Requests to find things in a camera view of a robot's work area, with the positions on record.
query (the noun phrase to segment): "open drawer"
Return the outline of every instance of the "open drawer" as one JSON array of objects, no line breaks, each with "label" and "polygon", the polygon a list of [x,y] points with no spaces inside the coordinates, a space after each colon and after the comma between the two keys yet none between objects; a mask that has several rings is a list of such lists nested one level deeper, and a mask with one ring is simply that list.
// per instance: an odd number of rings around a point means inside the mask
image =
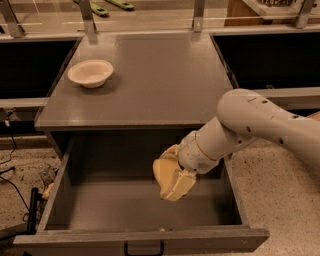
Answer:
[{"label": "open drawer", "polygon": [[75,133],[37,233],[36,255],[187,255],[253,251],[269,236],[245,219],[228,158],[178,202],[160,200],[152,163],[186,129]]}]

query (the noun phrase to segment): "drawer handle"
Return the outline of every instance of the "drawer handle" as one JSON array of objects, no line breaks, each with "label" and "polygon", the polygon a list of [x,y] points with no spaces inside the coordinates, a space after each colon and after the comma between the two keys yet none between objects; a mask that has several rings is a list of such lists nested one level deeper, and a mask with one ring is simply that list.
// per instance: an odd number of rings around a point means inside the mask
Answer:
[{"label": "drawer handle", "polygon": [[164,243],[162,241],[160,242],[160,252],[158,254],[151,254],[151,255],[147,255],[147,254],[145,254],[145,255],[129,254],[128,253],[128,247],[129,247],[129,245],[126,242],[124,244],[124,255],[125,256],[162,256],[163,253],[164,253]]}]

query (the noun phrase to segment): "gray tabletop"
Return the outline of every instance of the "gray tabletop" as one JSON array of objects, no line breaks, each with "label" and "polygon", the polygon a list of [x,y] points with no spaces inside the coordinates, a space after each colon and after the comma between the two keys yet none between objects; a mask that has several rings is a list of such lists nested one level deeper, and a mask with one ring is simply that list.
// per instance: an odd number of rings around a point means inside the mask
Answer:
[{"label": "gray tabletop", "polygon": [[[69,68],[88,59],[114,66],[95,89],[75,84]],[[231,85],[207,33],[108,34],[84,37],[48,104],[39,130],[201,125],[216,113]]]}]

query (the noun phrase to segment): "beige floor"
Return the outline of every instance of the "beige floor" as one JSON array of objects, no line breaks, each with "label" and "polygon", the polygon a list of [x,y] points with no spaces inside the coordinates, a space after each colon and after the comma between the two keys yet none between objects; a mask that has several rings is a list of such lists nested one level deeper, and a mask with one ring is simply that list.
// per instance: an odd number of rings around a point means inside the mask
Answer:
[{"label": "beige floor", "polygon": [[[45,138],[17,139],[19,149],[13,160],[14,173],[4,174],[29,201],[30,190],[42,182],[38,172],[43,163],[59,166],[59,160]],[[0,160],[7,159],[11,141],[0,140]],[[270,238],[251,256],[319,256],[320,255],[320,171],[296,159],[286,150],[258,140],[247,149],[234,154],[233,179],[252,227],[269,229]],[[21,223],[25,209],[17,193],[0,182],[0,227]],[[11,241],[1,242],[0,255],[22,255],[12,248]]]}]

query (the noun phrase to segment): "white bowl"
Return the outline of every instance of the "white bowl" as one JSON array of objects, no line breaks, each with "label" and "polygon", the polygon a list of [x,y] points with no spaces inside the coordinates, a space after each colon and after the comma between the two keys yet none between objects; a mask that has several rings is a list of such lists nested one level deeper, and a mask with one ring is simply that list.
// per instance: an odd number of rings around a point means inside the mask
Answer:
[{"label": "white bowl", "polygon": [[86,60],[69,69],[71,81],[87,88],[96,88],[105,83],[113,73],[113,66],[104,60]]}]

